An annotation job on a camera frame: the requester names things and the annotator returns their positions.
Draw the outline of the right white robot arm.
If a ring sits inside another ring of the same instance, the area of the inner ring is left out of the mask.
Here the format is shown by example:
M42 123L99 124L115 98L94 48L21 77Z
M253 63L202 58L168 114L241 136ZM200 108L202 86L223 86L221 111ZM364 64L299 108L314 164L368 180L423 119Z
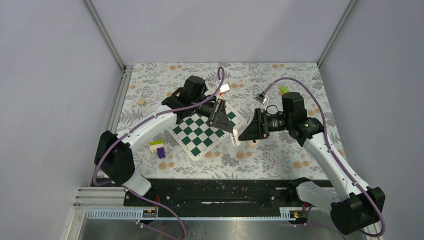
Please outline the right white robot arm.
M342 234L361 231L377 222L383 223L385 194L380 187L371 188L347 165L317 118L308 117L304 99L298 92L282 95L282 111L269 115L257 108L251 123L239 135L239 141L266 139L271 132L288 131L319 164L331 182L329 191L306 177L288 184L287 201L293 206L306 202L328 214Z

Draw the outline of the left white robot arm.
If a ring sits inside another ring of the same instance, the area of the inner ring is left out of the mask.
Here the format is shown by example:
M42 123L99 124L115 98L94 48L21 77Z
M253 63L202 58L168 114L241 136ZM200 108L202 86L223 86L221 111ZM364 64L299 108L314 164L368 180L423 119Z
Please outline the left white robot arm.
M148 140L165 129L179 124L192 113L206 117L206 124L228 132L238 133L226 113L226 104L216 93L206 95L203 78L189 76L182 87L165 98L159 107L135 126L113 133L109 130L100 136L94 164L110 181L136 193L136 199L144 206L152 204L155 192L151 183L135 169L133 154Z

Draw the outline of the beige earbud charging case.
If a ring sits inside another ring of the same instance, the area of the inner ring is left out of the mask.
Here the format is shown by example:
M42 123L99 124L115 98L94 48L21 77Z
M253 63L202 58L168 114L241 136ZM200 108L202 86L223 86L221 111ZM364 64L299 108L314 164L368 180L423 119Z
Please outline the beige earbud charging case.
M258 142L257 142L256 140L250 140L250 141L248 141L248 144L249 144L251 147L253 147L253 146L256 146L256 145L258 144Z

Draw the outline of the white earbud case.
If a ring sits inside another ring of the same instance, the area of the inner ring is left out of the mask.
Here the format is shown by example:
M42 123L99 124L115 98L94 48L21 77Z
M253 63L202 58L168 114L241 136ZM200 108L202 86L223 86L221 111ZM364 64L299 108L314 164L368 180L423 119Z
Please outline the white earbud case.
M241 144L238 137L239 137L239 131L236 128L233 128L232 133L230 134L230 138L231 138L232 144L235 147L240 146Z

